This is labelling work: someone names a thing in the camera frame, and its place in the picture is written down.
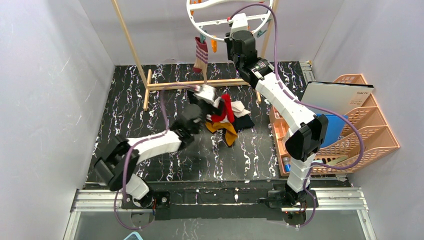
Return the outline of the red sock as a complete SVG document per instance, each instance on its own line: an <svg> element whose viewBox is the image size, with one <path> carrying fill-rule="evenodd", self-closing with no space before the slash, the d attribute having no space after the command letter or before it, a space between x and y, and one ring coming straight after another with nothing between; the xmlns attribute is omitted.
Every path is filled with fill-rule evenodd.
<svg viewBox="0 0 424 240"><path fill-rule="evenodd" d="M235 121L235 116L233 114L232 107L231 107L232 100L230 95L225 93L221 95L220 97L218 97L213 104L215 107L218 107L218 100L221 100L224 103L223 113L221 115L227 114L229 119L234 119Z"/></svg>

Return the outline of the maroon beige purple striped sock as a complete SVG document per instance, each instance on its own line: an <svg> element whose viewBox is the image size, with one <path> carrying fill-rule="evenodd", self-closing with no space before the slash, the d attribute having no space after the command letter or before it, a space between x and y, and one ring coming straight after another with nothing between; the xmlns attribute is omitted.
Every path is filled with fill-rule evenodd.
<svg viewBox="0 0 424 240"><path fill-rule="evenodd" d="M192 70L195 73L206 73L208 67L208 45L196 36L195 40L195 62Z"/></svg>

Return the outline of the white sock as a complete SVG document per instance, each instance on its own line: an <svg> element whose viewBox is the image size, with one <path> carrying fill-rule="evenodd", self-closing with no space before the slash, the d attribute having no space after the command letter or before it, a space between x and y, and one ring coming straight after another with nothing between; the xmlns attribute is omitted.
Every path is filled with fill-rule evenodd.
<svg viewBox="0 0 424 240"><path fill-rule="evenodd" d="M227 114L223 114L223 115L207 114L206 119L213 123L231 123L232 124L234 122L234 119L233 118L229 119Z"/></svg>
<svg viewBox="0 0 424 240"><path fill-rule="evenodd" d="M232 101L231 109L235 118L241 118L251 113L240 100Z"/></svg>

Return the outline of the mustard yellow striped sock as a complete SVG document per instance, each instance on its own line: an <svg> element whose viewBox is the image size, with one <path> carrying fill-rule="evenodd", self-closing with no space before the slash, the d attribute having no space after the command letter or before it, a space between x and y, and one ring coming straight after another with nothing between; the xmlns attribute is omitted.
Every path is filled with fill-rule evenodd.
<svg viewBox="0 0 424 240"><path fill-rule="evenodd" d="M212 134L215 134L218 131L222 131L222 133L224 134L225 144L228 147L232 147L236 139L238 138L238 132L235 130L232 123L206 121L205 127Z"/></svg>

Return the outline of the white round clip hanger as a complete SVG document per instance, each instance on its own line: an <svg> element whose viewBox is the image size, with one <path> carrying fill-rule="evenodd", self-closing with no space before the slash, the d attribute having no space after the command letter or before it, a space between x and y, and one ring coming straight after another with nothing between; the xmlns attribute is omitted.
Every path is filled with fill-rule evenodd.
<svg viewBox="0 0 424 240"><path fill-rule="evenodd" d="M236 14L245 13L245 10L247 10L248 6L258 7L261 5L265 7L265 12L259 14L245 13L248 21L248 31L252 33L255 37L259 38L265 34L265 32L268 30L268 27L270 26L271 21L274 20L272 11L274 11L278 5L277 0L247 0L246 2L248 3L248 6L245 6L240 10L236 10L235 13L232 13L227 18L200 21L196 20L194 17L195 11L208 10L217 5L223 5L230 2L230 0L187 0L185 3L185 7L192 26L198 31L201 36L209 39L215 36L214 39L217 42L223 43L224 37L209 33L207 32L206 28L210 26L220 25L229 26L228 18L232 18Z"/></svg>

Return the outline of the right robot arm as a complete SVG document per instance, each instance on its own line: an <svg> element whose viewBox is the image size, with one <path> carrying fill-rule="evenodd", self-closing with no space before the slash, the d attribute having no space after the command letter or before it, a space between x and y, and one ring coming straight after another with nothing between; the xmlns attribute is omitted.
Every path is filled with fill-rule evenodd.
<svg viewBox="0 0 424 240"><path fill-rule="evenodd" d="M290 156L290 172L282 200L293 205L301 203L309 190L311 165L324 141L328 119L302 105L279 79L278 69L258 57L250 31L228 32L224 42L239 76L270 101L289 127L284 145Z"/></svg>

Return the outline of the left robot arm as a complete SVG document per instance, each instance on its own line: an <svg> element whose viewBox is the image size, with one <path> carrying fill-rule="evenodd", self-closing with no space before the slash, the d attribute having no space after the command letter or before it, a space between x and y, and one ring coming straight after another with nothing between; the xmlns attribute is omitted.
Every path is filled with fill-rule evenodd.
<svg viewBox="0 0 424 240"><path fill-rule="evenodd" d="M136 166L152 157L175 153L190 145L207 116L220 115L225 100L214 87L195 86L188 91L189 105L164 131L138 138L116 135L96 160L93 169L110 191L121 191L135 200L148 195L147 183L135 174Z"/></svg>

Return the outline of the peach desk organizer tray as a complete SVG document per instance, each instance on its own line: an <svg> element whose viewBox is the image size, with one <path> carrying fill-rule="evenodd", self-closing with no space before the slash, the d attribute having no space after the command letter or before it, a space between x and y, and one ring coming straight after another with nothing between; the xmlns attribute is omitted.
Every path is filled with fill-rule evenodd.
<svg viewBox="0 0 424 240"><path fill-rule="evenodd" d="M274 139L280 175L282 177L287 177L289 173L284 169L283 158L290 158L285 147L285 137L289 130L289 125L274 106L270 108L268 116L271 124L271 132Z"/></svg>

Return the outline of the blue capped bottle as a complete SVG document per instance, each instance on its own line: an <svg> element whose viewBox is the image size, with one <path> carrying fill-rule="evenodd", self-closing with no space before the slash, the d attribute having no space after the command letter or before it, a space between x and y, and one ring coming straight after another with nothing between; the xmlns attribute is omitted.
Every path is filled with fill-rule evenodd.
<svg viewBox="0 0 424 240"><path fill-rule="evenodd" d="M289 173L291 171L291 160L289 157L282 158L283 172Z"/></svg>

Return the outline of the white book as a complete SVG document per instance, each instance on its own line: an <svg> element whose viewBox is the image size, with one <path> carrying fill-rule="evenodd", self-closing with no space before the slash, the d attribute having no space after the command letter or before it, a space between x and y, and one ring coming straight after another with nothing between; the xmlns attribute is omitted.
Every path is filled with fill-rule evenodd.
<svg viewBox="0 0 424 240"><path fill-rule="evenodd" d="M345 115L361 107L373 90L370 84L313 81L307 84L300 101Z"/></svg>

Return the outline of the blue folder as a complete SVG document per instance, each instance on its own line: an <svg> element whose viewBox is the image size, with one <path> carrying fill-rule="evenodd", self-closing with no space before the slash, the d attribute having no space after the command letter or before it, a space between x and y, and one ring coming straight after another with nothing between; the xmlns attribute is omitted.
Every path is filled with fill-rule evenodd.
<svg viewBox="0 0 424 240"><path fill-rule="evenodd" d="M320 148L326 148L338 141L339 136L345 126L345 122L334 114L324 114L328 120L327 129L323 142L320 144Z"/></svg>

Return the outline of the light blue object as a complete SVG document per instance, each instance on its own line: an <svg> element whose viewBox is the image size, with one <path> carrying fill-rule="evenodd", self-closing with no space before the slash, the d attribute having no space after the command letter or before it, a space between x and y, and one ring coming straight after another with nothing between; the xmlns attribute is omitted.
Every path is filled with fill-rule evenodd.
<svg viewBox="0 0 424 240"><path fill-rule="evenodd" d="M123 240L143 240L143 238L137 231L133 231L128 236L126 236Z"/></svg>

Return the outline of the peach plastic file rack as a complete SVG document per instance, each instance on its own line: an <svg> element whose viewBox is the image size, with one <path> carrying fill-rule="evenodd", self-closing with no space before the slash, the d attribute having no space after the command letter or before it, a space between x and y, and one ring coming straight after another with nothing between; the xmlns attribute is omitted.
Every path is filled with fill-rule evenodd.
<svg viewBox="0 0 424 240"><path fill-rule="evenodd" d="M316 166L312 170L312 175L351 174L400 148L372 93L362 106L354 108L347 113L347 116L363 140L364 153L360 162L345 170ZM328 147L321 148L316 154L316 159L322 160L327 165L345 167L354 163L359 153L358 137L347 125L341 132L341 139Z"/></svg>

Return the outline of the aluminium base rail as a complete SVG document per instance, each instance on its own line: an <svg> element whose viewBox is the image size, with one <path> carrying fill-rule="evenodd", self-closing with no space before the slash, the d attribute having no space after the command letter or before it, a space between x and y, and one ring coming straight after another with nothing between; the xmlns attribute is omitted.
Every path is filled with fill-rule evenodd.
<svg viewBox="0 0 424 240"><path fill-rule="evenodd" d="M108 190L79 190L66 240L374 240L360 188L316 188L317 206L259 203L264 189L173 189L145 208Z"/></svg>

